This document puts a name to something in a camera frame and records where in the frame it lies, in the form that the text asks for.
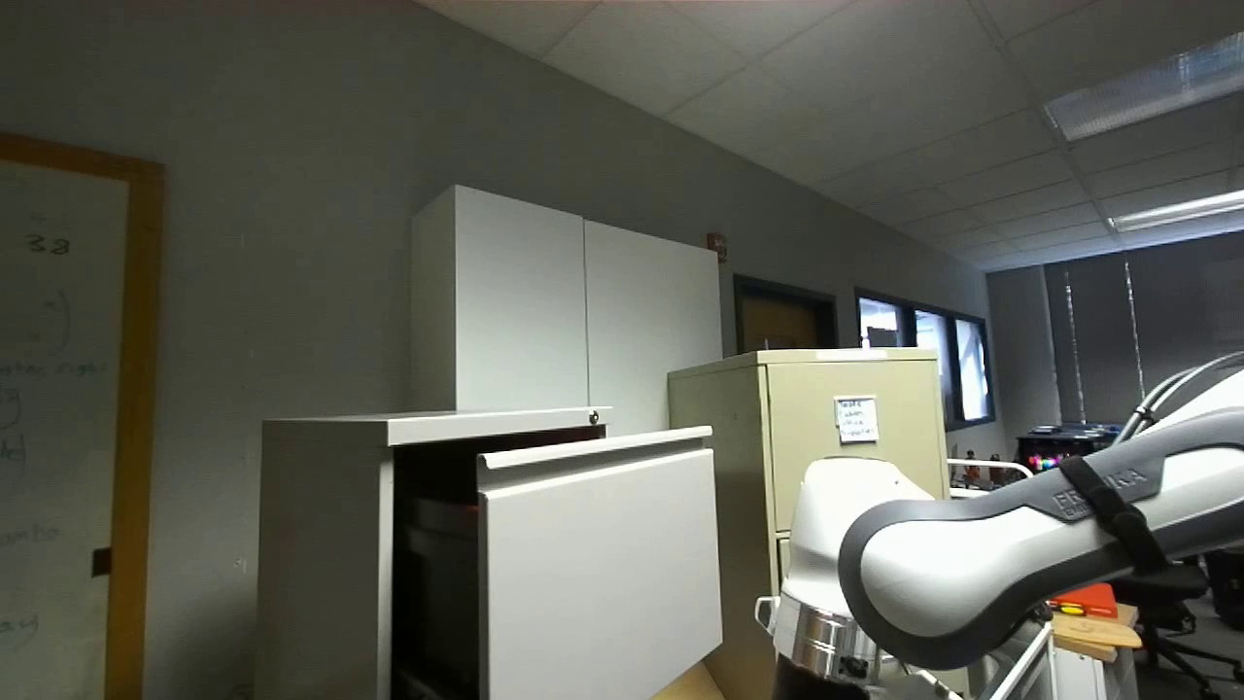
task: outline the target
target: ceiling light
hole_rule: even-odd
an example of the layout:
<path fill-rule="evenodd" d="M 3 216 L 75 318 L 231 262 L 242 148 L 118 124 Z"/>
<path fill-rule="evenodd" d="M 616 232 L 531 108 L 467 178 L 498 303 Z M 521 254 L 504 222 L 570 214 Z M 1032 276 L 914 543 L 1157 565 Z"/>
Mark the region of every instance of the ceiling light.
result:
<path fill-rule="evenodd" d="M 1052 98 L 1041 108 L 1065 141 L 1087 141 L 1236 88 L 1244 88 L 1244 32 L 1116 83 Z"/>
<path fill-rule="evenodd" d="M 1135 231 L 1157 231 L 1177 222 L 1203 222 L 1203 216 L 1223 216 L 1244 211 L 1244 189 L 1212 196 L 1212 198 L 1190 198 L 1173 206 L 1135 211 L 1124 216 L 1107 216 L 1111 231 L 1135 232 Z"/>

